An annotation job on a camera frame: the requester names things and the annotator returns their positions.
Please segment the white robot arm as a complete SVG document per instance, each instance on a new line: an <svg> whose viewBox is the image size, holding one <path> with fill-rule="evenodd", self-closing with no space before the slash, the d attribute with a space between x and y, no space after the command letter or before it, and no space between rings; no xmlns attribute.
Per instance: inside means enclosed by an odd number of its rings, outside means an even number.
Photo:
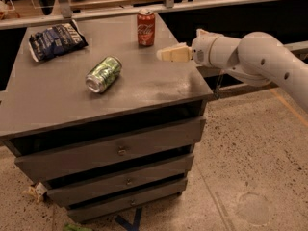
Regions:
<svg viewBox="0 0 308 231"><path fill-rule="evenodd" d="M230 38L199 29L191 45L179 43L160 49L157 58L165 62L193 60L254 87L274 83L308 111L308 64L267 33Z"/></svg>

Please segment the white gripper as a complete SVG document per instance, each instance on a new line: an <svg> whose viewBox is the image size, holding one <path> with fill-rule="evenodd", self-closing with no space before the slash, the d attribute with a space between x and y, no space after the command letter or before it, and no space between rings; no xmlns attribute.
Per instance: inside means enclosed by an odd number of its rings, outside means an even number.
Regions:
<svg viewBox="0 0 308 231"><path fill-rule="evenodd" d="M157 51L157 58L165 62L188 62L191 58L197 64L211 66L210 52L214 42L222 34L212 33L203 29L196 30L196 38L192 41L192 50L184 42Z"/></svg>

